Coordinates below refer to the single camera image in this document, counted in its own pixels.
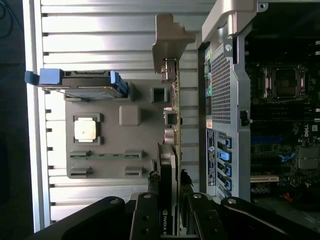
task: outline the metal bracket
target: metal bracket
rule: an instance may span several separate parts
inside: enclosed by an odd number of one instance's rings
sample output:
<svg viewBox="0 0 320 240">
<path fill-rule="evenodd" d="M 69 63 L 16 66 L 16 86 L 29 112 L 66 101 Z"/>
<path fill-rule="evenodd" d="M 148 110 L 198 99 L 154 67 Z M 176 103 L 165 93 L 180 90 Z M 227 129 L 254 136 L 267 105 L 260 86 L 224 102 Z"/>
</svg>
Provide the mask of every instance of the metal bracket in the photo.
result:
<svg viewBox="0 0 320 240">
<path fill-rule="evenodd" d="M 174 22 L 172 14 L 158 14 L 155 17 L 155 43 L 152 45 L 154 71 L 163 73 L 168 81 L 175 80 L 176 72 L 172 71 L 175 60 L 180 59 L 187 45 L 195 41 L 196 34 L 187 32 L 181 23 Z"/>
</svg>

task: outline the dark background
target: dark background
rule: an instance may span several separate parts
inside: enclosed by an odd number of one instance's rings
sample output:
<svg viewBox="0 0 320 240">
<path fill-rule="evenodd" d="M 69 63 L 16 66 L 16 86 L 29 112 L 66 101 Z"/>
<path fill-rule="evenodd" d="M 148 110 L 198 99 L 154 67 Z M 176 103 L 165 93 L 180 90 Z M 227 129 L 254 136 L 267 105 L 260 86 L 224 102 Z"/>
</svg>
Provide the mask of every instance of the dark background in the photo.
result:
<svg viewBox="0 0 320 240">
<path fill-rule="evenodd" d="M 0 0 L 0 240 L 33 232 L 23 1 Z"/>
</svg>

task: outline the metal side panel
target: metal side panel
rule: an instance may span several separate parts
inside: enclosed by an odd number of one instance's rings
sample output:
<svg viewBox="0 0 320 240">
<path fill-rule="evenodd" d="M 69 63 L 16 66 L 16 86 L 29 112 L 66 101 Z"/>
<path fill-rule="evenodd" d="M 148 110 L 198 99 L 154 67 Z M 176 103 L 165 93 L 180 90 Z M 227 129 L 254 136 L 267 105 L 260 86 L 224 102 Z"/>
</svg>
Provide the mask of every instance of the metal side panel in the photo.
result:
<svg viewBox="0 0 320 240">
<path fill-rule="evenodd" d="M 155 16 L 173 13 L 187 30 L 200 30 L 214 0 L 25 0 L 26 69 L 116 70 L 125 81 L 160 81 L 154 73 Z M 199 190 L 197 49 L 180 60 L 182 154 Z M 66 172 L 65 102 L 57 92 L 28 86 L 34 230 L 47 227 L 112 193 L 128 199 L 146 179 L 69 179 Z M 86 201 L 90 189 L 94 196 Z"/>
</svg>

